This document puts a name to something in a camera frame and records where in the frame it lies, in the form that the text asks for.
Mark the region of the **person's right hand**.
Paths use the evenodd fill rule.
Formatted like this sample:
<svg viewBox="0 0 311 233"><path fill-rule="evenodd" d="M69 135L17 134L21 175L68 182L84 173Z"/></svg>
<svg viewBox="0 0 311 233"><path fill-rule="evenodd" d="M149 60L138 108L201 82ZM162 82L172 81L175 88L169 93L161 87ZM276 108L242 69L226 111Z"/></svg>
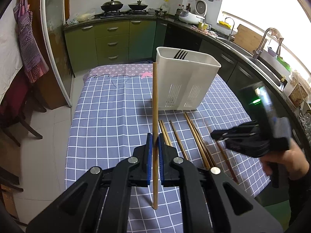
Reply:
<svg viewBox="0 0 311 233"><path fill-rule="evenodd" d="M273 173L270 163L277 163L283 165L291 180L298 180L305 176L309 171L309 162L305 154L291 138L289 142L289 149L286 151L272 151L260 158L266 175L270 176Z"/></svg>

